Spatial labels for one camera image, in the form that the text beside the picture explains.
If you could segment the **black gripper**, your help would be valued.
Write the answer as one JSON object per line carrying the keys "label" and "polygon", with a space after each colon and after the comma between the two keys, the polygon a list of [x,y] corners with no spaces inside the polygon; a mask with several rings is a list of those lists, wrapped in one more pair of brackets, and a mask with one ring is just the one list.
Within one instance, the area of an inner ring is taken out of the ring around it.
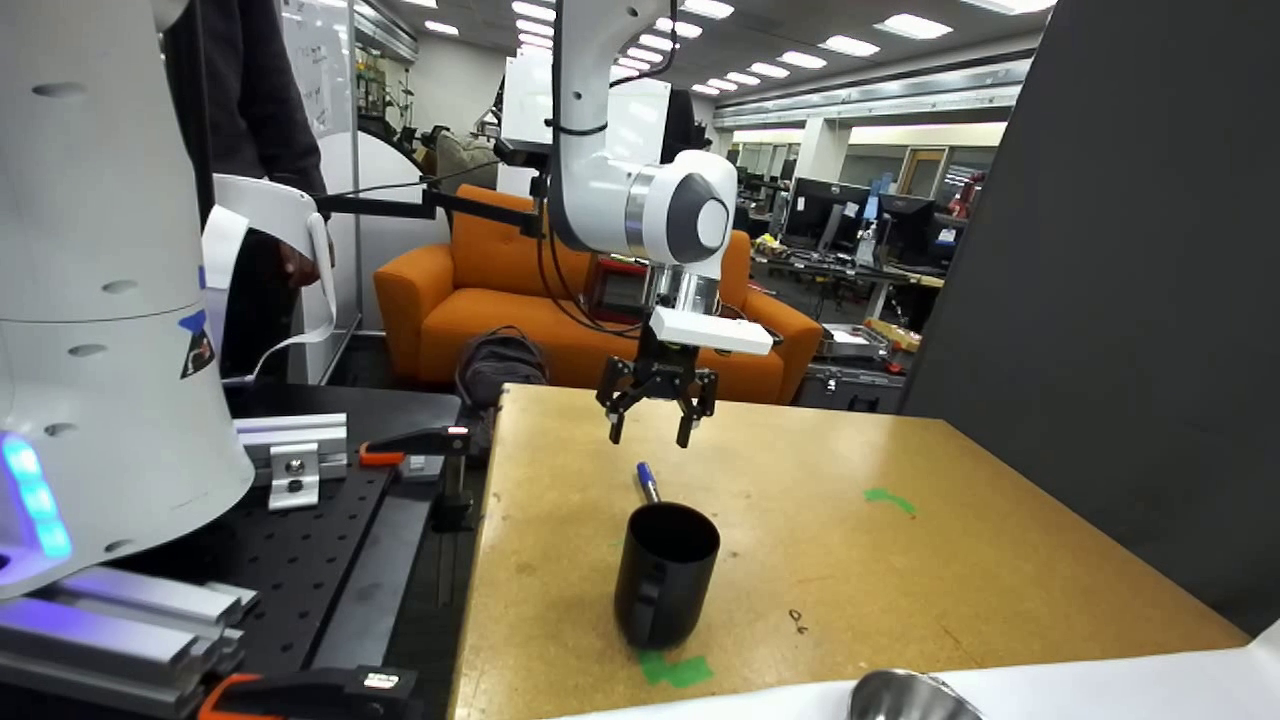
{"label": "black gripper", "polygon": [[714,411],[714,386],[713,370],[696,363],[690,344],[649,344],[630,362],[610,355],[597,386],[597,405],[609,416],[609,441],[624,441],[628,407],[639,402],[675,402],[675,449],[689,449],[696,426]]}

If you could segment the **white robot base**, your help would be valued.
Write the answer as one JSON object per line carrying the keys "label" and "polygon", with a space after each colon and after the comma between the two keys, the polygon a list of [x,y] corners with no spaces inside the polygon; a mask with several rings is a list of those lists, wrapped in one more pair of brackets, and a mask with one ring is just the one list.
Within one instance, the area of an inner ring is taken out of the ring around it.
{"label": "white robot base", "polygon": [[159,35],[180,0],[0,0],[0,596],[250,485],[201,306]]}

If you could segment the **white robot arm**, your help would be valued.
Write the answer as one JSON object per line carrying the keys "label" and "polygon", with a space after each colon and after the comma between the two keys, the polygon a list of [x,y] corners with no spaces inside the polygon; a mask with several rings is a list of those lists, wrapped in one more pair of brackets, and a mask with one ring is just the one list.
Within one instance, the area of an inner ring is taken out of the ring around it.
{"label": "white robot arm", "polygon": [[667,157],[670,87],[610,75],[660,18],[665,0],[557,0],[548,211],[562,246],[651,266],[635,355],[609,362],[597,389],[609,441],[639,402],[665,398],[681,405],[675,445],[689,445],[714,411],[714,371],[696,355],[747,354],[747,333],[713,312],[731,242],[731,166],[702,148]]}

